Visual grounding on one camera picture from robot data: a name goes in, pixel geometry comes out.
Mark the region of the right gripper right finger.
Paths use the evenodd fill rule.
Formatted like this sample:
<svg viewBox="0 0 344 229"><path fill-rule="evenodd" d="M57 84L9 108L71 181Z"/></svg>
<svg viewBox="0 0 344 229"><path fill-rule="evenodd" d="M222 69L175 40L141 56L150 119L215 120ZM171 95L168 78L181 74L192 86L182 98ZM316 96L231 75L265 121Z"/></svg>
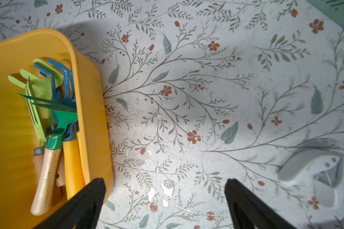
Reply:
<svg viewBox="0 0 344 229"><path fill-rule="evenodd" d="M227 181L225 196L235 229L294 228L236 179Z"/></svg>

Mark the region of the yellow plastic storage box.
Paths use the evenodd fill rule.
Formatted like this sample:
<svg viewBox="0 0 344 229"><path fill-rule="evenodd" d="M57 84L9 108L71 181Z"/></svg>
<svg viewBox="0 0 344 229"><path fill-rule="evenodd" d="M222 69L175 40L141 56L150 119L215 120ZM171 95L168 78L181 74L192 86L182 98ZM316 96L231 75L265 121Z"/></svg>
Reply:
<svg viewBox="0 0 344 229"><path fill-rule="evenodd" d="M85 182L103 178L106 197L114 177L110 142L98 68L60 32L38 29L0 42L0 229L31 229L56 212L60 205L41 216L30 212L36 192L33 149L38 147L25 99L9 75L33 70L34 59L50 57L74 74L79 115L80 153Z"/></svg>

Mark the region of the blue hand fork yellow handle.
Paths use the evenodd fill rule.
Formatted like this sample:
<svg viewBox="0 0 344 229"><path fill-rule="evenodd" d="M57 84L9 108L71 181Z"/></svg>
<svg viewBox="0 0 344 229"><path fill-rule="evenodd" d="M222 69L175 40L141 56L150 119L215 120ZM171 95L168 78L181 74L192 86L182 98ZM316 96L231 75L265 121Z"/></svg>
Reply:
<svg viewBox="0 0 344 229"><path fill-rule="evenodd" d="M65 95L61 96L60 89L56 87L53 90L55 101L65 106L70 106L76 109L74 75L72 71L65 65L63 65L60 61L56 62L51 58L48 58L47 60L54 67L61 70L64 76ZM63 142L65 182L68 199L71 199L85 186L79 145L78 140L76 139L77 132L78 120L76 119L67 124Z"/></svg>

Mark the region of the white paper punch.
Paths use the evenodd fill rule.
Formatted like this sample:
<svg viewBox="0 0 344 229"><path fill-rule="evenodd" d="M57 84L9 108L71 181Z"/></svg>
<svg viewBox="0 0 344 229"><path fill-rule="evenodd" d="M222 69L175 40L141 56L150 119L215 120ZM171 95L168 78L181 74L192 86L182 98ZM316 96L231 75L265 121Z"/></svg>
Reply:
<svg viewBox="0 0 344 229"><path fill-rule="evenodd" d="M313 179L315 195L320 204L336 210L344 202L344 154L312 149L292 156L278 172L285 186L295 186Z"/></svg>

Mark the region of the dark green rake wooden handle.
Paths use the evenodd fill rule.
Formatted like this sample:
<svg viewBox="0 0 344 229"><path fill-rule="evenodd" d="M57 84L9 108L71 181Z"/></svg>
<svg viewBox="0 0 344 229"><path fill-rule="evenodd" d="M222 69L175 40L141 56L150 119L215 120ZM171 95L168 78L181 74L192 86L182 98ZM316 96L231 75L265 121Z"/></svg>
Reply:
<svg viewBox="0 0 344 229"><path fill-rule="evenodd" d="M22 95L22 97L34 100L35 102L32 103L34 106L53 110L58 119L57 128L51 131L47 137L42 170L31 206L31 213L35 216L40 216L45 214L52 206L55 174L66 129L68 125L78 120L78 115L76 108L57 101L29 95Z"/></svg>

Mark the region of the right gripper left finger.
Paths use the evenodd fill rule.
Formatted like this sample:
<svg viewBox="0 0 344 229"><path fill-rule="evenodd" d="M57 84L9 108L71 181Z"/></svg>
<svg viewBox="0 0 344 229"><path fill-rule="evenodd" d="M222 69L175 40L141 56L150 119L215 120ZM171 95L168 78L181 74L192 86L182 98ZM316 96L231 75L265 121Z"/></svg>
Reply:
<svg viewBox="0 0 344 229"><path fill-rule="evenodd" d="M94 229L101 212L106 185L95 178L36 229Z"/></svg>

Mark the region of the lime green fork wooden handle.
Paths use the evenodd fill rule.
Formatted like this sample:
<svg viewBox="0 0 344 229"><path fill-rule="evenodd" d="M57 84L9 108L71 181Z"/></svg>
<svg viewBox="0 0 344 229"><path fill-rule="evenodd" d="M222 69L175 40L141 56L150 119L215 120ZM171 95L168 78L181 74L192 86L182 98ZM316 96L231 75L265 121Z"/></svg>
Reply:
<svg viewBox="0 0 344 229"><path fill-rule="evenodd" d="M19 81L17 78L11 75L8 76L8 79L12 84L24 89L25 95L29 95L33 97L35 96L30 79L28 79L26 84ZM43 160L44 160L47 130L45 129L39 108L32 104L34 102L35 102L34 100L26 99L27 107L28 107L32 124L36 133L36 137L40 142L40 146L33 150L33 162L34 162L35 171L37 174L37 179L39 180L42 165L43 165ZM62 154L60 155L60 158L59 158L59 163L58 163L56 176L55 176L55 184L58 187L62 187L65 185L65 166L64 166L64 156Z"/></svg>

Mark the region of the lime green rake wooden handle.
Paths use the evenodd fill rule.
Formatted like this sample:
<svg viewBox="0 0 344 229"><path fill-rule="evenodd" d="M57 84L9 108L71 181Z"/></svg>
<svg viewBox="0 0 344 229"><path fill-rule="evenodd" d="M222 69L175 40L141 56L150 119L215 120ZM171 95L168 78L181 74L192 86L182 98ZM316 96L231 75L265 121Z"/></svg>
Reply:
<svg viewBox="0 0 344 229"><path fill-rule="evenodd" d="M58 72L51 65L47 64L45 61L40 59L34 59L34 64L50 72L54 76L55 87L59 88L64 82L64 75ZM20 69L20 74L25 79L30 79L32 82L32 88L35 97L52 100L52 88L51 88L51 77L40 78L31 72ZM54 114L52 111L45 111L46 115L46 125L45 127L52 126L56 124Z"/></svg>

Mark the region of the mint green file organizer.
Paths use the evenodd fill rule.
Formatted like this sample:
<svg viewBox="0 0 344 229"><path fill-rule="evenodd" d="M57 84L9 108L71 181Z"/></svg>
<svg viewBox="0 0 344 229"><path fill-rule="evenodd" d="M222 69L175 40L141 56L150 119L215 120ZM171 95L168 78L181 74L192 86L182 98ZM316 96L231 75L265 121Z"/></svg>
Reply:
<svg viewBox="0 0 344 229"><path fill-rule="evenodd" d="M344 0L308 0L344 28Z"/></svg>

